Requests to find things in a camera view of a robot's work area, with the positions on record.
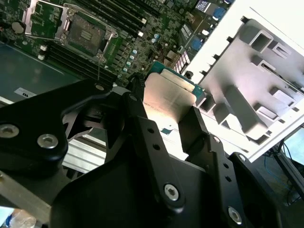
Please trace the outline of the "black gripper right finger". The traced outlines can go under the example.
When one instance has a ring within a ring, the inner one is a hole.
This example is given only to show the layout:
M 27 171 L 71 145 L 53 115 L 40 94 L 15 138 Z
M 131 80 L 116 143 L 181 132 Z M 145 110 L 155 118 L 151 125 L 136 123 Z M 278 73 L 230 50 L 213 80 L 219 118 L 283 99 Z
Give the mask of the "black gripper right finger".
M 192 179 L 200 228 L 290 228 L 282 203 L 265 179 L 239 152 L 227 155 L 210 134 L 198 108 L 178 123 L 186 161 L 203 169 Z

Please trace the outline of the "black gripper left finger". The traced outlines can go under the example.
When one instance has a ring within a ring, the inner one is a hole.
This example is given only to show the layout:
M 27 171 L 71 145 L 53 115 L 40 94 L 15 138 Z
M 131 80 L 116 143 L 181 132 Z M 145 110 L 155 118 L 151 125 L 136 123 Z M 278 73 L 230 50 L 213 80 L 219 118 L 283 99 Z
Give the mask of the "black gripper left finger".
M 168 154 L 144 109 L 144 89 L 140 77 L 133 78 L 122 95 L 87 79 L 1 108 L 1 170 L 33 178 L 53 176 L 68 141 L 92 128 L 106 130 L 105 164 L 117 156 Z

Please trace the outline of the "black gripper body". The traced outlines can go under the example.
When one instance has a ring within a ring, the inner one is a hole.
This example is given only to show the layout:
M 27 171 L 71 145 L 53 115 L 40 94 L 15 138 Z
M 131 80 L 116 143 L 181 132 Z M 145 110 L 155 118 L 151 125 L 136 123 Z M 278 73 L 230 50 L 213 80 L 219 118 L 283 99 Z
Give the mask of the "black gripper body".
M 168 154 L 117 156 L 65 186 L 50 215 L 53 228 L 225 227 L 220 190 L 229 176 Z

